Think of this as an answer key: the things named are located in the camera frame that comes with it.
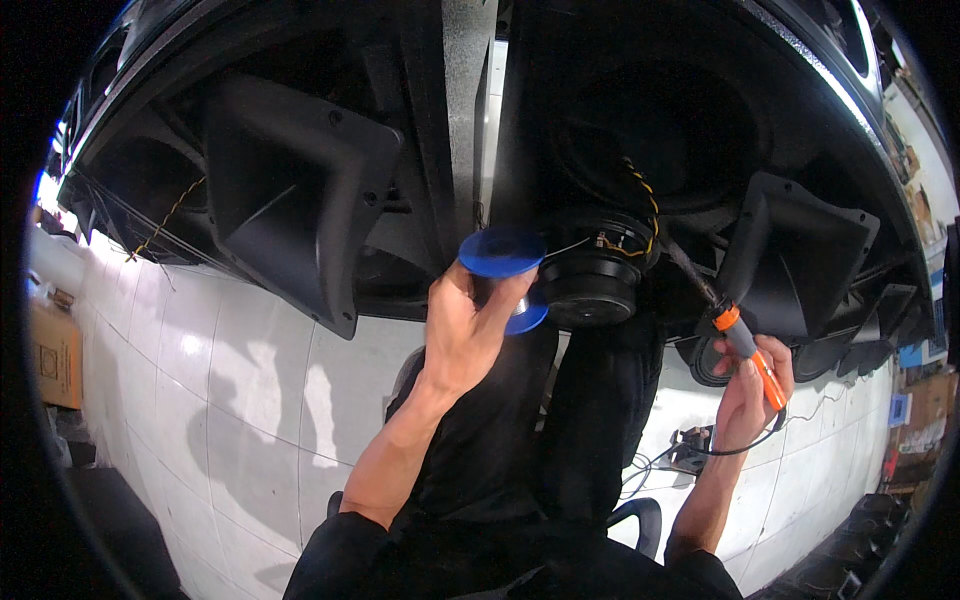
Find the cardboard box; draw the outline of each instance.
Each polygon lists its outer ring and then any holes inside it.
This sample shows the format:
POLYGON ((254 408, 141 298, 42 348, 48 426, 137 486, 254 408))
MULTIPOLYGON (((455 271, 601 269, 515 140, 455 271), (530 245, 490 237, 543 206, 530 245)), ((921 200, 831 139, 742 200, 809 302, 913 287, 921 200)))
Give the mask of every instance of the cardboard box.
POLYGON ((84 338, 69 315, 31 302, 34 382, 40 399, 66 408, 81 408, 84 338))

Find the black shirt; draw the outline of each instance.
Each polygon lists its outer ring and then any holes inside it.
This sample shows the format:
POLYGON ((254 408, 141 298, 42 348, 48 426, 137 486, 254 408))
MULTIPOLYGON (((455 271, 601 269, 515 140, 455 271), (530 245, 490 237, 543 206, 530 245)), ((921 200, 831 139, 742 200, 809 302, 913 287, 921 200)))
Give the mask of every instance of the black shirt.
POLYGON ((420 522, 398 541, 357 513, 314 531, 284 598, 742 598, 703 550, 670 568, 569 523, 420 522))

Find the black wire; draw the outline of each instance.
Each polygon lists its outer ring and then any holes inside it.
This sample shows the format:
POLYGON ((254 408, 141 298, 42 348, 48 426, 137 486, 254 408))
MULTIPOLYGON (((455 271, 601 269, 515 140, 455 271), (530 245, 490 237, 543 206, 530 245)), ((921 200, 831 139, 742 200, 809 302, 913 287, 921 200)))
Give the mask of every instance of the black wire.
POLYGON ((687 444, 686 447, 688 447, 691 452, 697 452, 698 454, 707 454, 709 456, 733 456, 734 454, 740 454, 742 452, 746 452, 750 448, 766 442, 770 438, 770 436, 774 435, 775 433, 777 433, 783 428, 783 425, 786 422, 785 419, 786 419, 786 409, 782 409, 777 413, 777 420, 774 421, 774 428, 771 429, 767 433, 767 435, 763 436, 762 438, 760 438, 756 442, 753 442, 750 445, 745 445, 742 448, 738 448, 736 450, 701 450, 700 448, 695 448, 690 444, 687 444))

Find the person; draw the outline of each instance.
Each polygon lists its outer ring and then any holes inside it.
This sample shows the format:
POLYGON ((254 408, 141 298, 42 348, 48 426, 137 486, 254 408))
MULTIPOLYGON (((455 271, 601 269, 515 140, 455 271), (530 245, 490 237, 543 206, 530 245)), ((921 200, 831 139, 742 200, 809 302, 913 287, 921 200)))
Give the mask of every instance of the person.
MULTIPOLYGON (((665 566, 607 538, 653 403, 664 335, 656 319, 571 335, 542 431, 557 348, 549 324, 504 337, 536 270, 478 309, 459 263, 430 288, 424 352, 383 429, 310 537, 285 598, 740 598, 713 556, 746 452, 711 456, 673 524, 665 566)), ((756 336, 784 391, 789 350, 756 336)), ((721 372, 738 363, 723 341, 721 372)), ((743 447, 774 416, 751 361, 717 411, 714 448, 743 447)))

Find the white tiled wall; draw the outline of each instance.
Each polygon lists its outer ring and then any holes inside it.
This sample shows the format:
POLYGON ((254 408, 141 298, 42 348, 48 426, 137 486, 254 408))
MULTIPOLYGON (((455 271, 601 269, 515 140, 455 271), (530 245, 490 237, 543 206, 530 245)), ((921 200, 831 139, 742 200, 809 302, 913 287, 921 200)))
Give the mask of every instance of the white tiled wall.
MULTIPOLYGON (((98 450, 156 516, 191 597, 278 598, 379 431, 422 325, 361 319, 345 342, 259 288, 124 258, 95 234, 74 308, 98 450)), ((848 390, 826 377, 800 386, 789 410, 806 419, 751 451, 717 549, 745 595, 876 488, 890 386, 888 368, 848 390)), ((694 383, 668 350, 638 451, 652 458, 675 429, 712 423, 721 392, 694 383)), ((662 508, 661 561, 692 484, 655 470, 638 493, 662 508)), ((636 520, 611 536, 633 545, 636 520)))
POLYGON ((347 343, 262 289, 125 258, 95 233, 74 307, 98 452, 188 595, 278 598, 422 324, 361 319, 347 343))

